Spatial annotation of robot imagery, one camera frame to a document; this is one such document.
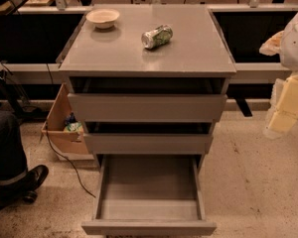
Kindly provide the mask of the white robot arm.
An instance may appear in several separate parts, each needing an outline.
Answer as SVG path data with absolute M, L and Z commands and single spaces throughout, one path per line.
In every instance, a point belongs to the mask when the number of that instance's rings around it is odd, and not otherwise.
M 259 52 L 266 56 L 279 55 L 281 65 L 292 71 L 285 80 L 275 81 L 271 94 L 264 134 L 276 139 L 288 133 L 298 121 L 298 12 Z

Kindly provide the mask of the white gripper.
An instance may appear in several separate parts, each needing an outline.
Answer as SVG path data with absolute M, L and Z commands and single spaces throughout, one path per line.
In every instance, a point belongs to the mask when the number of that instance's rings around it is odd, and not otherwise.
M 280 53 L 283 31 L 270 37 L 259 48 L 266 56 Z M 298 121 L 298 72 L 293 72 L 285 80 L 277 78 L 272 89 L 270 108 L 265 121 L 264 135 L 276 139 L 288 133 Z

